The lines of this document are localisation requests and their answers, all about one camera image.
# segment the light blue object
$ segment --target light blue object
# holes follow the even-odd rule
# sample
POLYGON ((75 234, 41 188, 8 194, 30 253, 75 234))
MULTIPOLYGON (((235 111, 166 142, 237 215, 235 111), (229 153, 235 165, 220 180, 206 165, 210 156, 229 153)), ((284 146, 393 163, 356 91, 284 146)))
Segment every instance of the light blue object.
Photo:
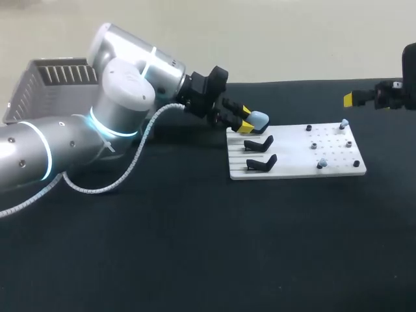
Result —
POLYGON ((343 127, 343 128, 345 128, 346 126, 348 126, 350 123, 348 122, 348 120, 347 119, 343 119, 342 121, 341 121, 341 127, 343 127))
POLYGON ((328 163, 326 162, 326 160, 324 158, 321 158, 319 161, 319 165, 322 167, 326 167, 328 165, 328 163))
POLYGON ((254 130, 262 130, 262 128, 268 123, 268 116, 263 112, 252 112, 246 121, 254 126, 254 130))

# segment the black plastic clip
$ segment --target black plastic clip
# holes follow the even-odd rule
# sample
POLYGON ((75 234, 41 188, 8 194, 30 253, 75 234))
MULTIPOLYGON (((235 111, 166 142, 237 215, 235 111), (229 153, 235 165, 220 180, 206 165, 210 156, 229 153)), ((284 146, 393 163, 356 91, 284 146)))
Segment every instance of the black plastic clip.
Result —
POLYGON ((274 139, 272 135, 270 135, 263 144, 245 140, 244 147, 246 148, 246 150, 260 151, 261 153, 264 153, 272 145, 273 141, 274 139))
POLYGON ((247 170, 258 170, 269 172, 274 164, 278 161, 276 154, 273 154, 268 162, 255 161, 254 159, 247 159, 247 170))

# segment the gray basket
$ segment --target gray basket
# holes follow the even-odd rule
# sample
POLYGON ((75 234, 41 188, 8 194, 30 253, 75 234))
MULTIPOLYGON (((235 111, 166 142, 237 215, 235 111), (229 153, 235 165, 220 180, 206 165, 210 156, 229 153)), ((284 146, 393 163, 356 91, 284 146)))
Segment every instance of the gray basket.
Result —
POLYGON ((85 58, 32 60, 13 91, 3 123, 86 114, 97 94, 97 76, 85 58))

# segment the glowing blue ring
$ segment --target glowing blue ring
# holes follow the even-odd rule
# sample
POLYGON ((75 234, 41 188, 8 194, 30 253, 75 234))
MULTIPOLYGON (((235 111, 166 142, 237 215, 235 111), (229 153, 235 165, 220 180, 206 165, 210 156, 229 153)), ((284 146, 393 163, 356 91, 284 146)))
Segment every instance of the glowing blue ring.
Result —
POLYGON ((105 127, 101 122, 99 122, 98 119, 94 116, 94 113, 92 112, 92 107, 91 107, 90 114, 91 114, 91 119, 92 119, 94 125, 101 132, 107 132, 107 134, 109 133, 109 134, 112 134, 112 135, 116 135, 117 137, 133 137, 138 133, 138 131, 136 131, 134 133, 120 133, 120 132, 110 130, 109 128, 105 127))
POLYGON ((37 128, 37 126, 31 124, 30 122, 20 122, 20 123, 23 124, 23 125, 28 125, 30 128, 32 128, 34 130, 34 132, 36 132, 37 135, 40 137, 40 140, 42 141, 42 143, 45 146, 46 154, 47 154, 47 169, 46 169, 46 173, 45 173, 44 177, 41 180, 41 181, 43 181, 44 179, 46 179, 51 174, 51 171, 52 171, 52 152, 51 152, 51 148, 49 147, 49 143, 47 142, 46 137, 41 132, 41 130, 39 130, 37 128))

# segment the white cable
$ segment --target white cable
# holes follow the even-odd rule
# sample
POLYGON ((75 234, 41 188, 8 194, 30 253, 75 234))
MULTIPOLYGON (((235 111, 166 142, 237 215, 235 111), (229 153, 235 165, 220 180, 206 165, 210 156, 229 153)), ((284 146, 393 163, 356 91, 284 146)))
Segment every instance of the white cable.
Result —
POLYGON ((142 153, 144 144, 146 143, 146 140, 148 138, 148 135, 150 133, 151 128, 153 127, 153 124, 155 123, 155 120, 164 112, 167 111, 168 109, 185 109, 185 106, 182 104, 177 104, 177 103, 172 103, 172 104, 167 104, 165 106, 163 106, 162 108, 160 108, 154 115, 153 117, 150 119, 148 126, 146 127, 146 130, 143 133, 143 137, 142 140, 140 142, 140 145, 137 148, 137 152, 130 164, 130 166, 127 168, 127 170, 124 172, 124 174, 114 183, 110 184, 107 187, 103 187, 103 188, 97 188, 96 190, 89 190, 89 189, 85 189, 82 187, 78 187, 77 185, 75 185, 68 177, 67 173, 64 172, 63 176, 64 176, 64 180, 65 182, 74 190, 77 190, 78 192, 81 193, 85 193, 85 194, 100 194, 100 193, 104 193, 104 192, 108 192, 109 190, 115 189, 118 185, 120 185, 128 176, 129 174, 133 171, 138 158, 140 157, 140 154, 142 153))
POLYGON ((20 205, 14 206, 13 208, 9 208, 7 210, 0 211, 0 218, 4 218, 6 216, 13 215, 14 213, 22 210, 23 208, 26 208, 27 206, 29 206, 32 203, 34 203, 36 200, 38 200, 43 195, 45 195, 46 193, 48 193, 51 189, 53 189, 53 187, 56 184, 58 184, 58 182, 60 181, 61 178, 62 178, 62 174, 57 175, 52 180, 52 182, 50 182, 50 184, 48 184, 46 187, 44 187, 40 192, 38 192, 34 196, 30 197, 27 201, 24 201, 20 205))

